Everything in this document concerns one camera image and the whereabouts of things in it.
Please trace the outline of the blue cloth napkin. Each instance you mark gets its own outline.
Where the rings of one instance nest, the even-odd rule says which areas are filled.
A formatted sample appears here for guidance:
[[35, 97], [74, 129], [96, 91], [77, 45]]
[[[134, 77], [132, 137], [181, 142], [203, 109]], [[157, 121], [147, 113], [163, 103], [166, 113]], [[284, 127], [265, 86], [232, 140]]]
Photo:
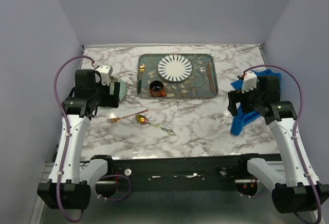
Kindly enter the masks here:
[[[273, 72], [270, 69], [263, 71], [252, 70], [252, 72], [254, 72], [256, 76], [276, 76], [278, 77], [279, 81], [281, 81], [281, 74]], [[259, 117], [260, 114], [258, 112], [252, 111], [248, 114], [245, 114], [242, 112], [242, 108], [239, 107], [237, 109], [237, 116], [233, 117], [232, 120], [231, 130], [230, 130], [231, 134], [238, 136], [242, 132], [244, 126], [248, 125], [249, 123], [251, 123], [252, 121], [256, 120]]]

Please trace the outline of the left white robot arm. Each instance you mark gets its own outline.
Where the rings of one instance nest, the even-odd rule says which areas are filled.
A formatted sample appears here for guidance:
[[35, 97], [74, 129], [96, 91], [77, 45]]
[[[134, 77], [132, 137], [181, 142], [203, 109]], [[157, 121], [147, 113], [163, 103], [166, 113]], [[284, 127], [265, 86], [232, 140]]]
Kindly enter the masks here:
[[110, 65], [75, 73], [75, 86], [62, 102], [62, 133], [56, 160], [46, 183], [37, 194], [50, 209], [85, 210], [99, 179], [109, 180], [114, 168], [109, 156], [94, 156], [80, 169], [85, 134], [98, 107], [119, 106], [120, 82], [114, 82]]

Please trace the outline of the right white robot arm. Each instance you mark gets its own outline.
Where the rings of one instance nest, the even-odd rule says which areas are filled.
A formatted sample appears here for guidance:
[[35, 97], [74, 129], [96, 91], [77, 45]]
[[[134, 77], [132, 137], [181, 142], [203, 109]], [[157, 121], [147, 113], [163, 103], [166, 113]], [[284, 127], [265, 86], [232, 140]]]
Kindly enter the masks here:
[[228, 92], [228, 110], [236, 117], [256, 111], [275, 137], [284, 174], [278, 173], [260, 156], [244, 156], [236, 166], [244, 179], [257, 178], [270, 192], [279, 213], [320, 210], [328, 199], [328, 185], [322, 184], [314, 172], [299, 136], [298, 116], [289, 101], [280, 99], [277, 76], [257, 76], [250, 71], [241, 78], [242, 87]]

